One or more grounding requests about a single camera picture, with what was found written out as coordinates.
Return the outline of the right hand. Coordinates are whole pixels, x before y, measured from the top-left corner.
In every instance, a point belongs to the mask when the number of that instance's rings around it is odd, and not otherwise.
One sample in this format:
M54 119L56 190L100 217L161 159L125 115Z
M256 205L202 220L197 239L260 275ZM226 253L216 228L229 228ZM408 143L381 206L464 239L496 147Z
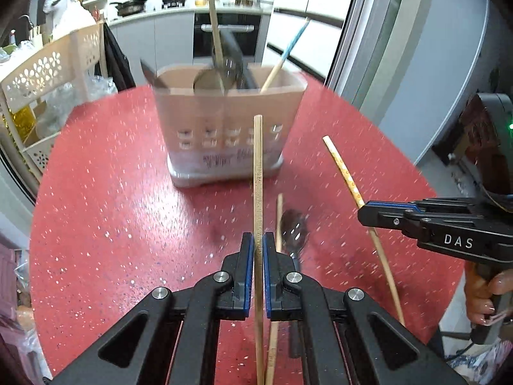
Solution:
M469 321L477 325L486 325L486 315L495 313L495 305L491 297L504 295L512 291L513 273L511 269L496 275L487 282L476 272L476 264L470 261L465 263L464 295L466 314Z

